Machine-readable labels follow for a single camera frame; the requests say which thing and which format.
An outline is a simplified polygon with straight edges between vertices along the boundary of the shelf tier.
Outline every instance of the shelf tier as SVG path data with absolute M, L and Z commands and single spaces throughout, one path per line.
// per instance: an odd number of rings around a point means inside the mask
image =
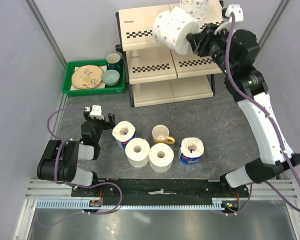
M 209 56 L 179 55 L 174 51 L 171 51 L 171 53 L 178 79 L 222 73 L 218 65 Z
M 135 84 L 132 89 L 136 108 L 175 101 L 169 80 Z
M 126 60 L 132 85 L 221 73 L 208 56 L 179 55 L 166 47 L 128 51 Z
M 208 78 L 196 76 L 132 86 L 134 106 L 145 107 L 213 97 Z
M 126 52 L 130 84 L 142 84 L 177 78 L 171 52 L 166 47 Z
M 157 16 L 163 11 L 170 11 L 169 5 L 119 10 L 122 50 L 126 52 L 161 47 L 162 44 L 152 36 L 152 28 Z
M 207 76 L 175 79 L 171 80 L 170 84 L 175 102 L 212 98 L 214 96 Z
M 122 50 L 127 52 L 162 47 L 152 35 L 153 24 L 161 12 L 170 11 L 176 6 L 180 6 L 180 3 L 119 10 Z M 205 23 L 201 29 L 209 23 L 219 25 L 222 21 L 222 7 L 219 1 L 209 0 Z

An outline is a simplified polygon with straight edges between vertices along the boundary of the mug handle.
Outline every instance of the mug handle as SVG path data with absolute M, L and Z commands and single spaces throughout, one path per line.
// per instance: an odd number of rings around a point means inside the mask
M 167 144 L 174 144 L 175 142 L 176 140 L 172 136 L 168 136 L 168 138 L 166 139 Z

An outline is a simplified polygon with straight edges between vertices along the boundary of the gray countertop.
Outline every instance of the gray countertop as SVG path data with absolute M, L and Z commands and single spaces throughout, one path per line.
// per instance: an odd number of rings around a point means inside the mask
M 102 113 L 115 114 L 115 122 L 131 122 L 137 137 L 146 139 L 150 146 L 152 129 L 162 124 L 169 128 L 175 144 L 172 167 L 164 173 L 155 172 L 149 164 L 135 168 L 125 152 L 115 143 L 111 130 L 103 131 L 100 155 L 96 161 L 80 161 L 85 170 L 96 172 L 100 178 L 153 179 L 219 179 L 219 177 L 258 158 L 259 150 L 247 119 L 226 90 L 223 75 L 215 76 L 216 95 L 212 98 L 175 102 L 161 105 L 131 107 L 129 93 L 69 97 L 66 107 L 101 105 Z M 63 114 L 58 136 L 81 138 L 83 111 L 70 110 Z M 204 155 L 199 163 L 183 165 L 178 159 L 179 146 L 184 138 L 196 137 L 203 141 Z

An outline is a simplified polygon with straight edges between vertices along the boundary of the yellow mug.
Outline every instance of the yellow mug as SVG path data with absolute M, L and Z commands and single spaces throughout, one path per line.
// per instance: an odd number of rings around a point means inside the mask
M 156 144 L 174 144 L 176 140 L 169 136 L 169 129 L 164 125 L 157 125 L 152 129 L 152 138 Z

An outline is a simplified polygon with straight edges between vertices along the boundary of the floor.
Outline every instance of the floor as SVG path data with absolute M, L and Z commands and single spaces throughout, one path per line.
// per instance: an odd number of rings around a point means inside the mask
M 49 225 L 77 211 L 40 209 L 38 219 Z M 283 202 L 251 201 L 238 216 L 228 217 L 200 210 L 119 210 L 102 216 L 79 214 L 54 227 L 44 228 L 33 223 L 28 240 L 34 239 L 296 240 L 296 236 Z
M 155 172 L 150 165 L 135 168 L 125 152 L 116 145 L 111 131 L 104 131 L 99 142 L 101 152 L 96 161 L 82 161 L 82 169 L 94 171 L 100 178 L 154 179 L 219 179 L 219 177 L 259 156 L 257 142 L 243 112 L 226 90 L 224 77 L 215 77 L 216 96 L 212 98 L 131 107 L 129 93 L 69 97 L 66 107 L 101 105 L 104 116 L 115 114 L 115 121 L 131 122 L 137 137 L 146 139 L 150 146 L 152 129 L 165 125 L 176 139 L 170 145 L 174 151 L 172 167 L 165 173 Z M 81 124 L 85 121 L 80 110 L 65 111 L 58 136 L 79 140 Z M 198 164 L 183 165 L 178 159 L 179 146 L 184 138 L 196 137 L 203 141 L 204 155 Z

